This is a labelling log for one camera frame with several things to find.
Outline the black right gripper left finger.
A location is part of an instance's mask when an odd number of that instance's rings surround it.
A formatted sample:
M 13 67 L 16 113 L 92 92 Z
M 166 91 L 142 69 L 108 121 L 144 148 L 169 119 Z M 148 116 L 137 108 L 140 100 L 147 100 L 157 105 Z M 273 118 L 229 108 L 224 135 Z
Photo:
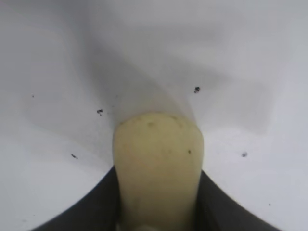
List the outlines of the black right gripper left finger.
M 119 210 L 119 186 L 112 167 L 79 202 L 34 230 L 115 231 Z

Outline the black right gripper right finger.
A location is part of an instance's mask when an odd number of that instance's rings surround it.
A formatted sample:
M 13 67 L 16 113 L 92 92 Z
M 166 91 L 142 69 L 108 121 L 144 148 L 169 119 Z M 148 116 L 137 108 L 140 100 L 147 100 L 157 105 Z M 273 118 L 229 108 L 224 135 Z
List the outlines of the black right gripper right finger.
M 198 230 L 200 231 L 276 231 L 223 192 L 201 172 L 198 188 Z

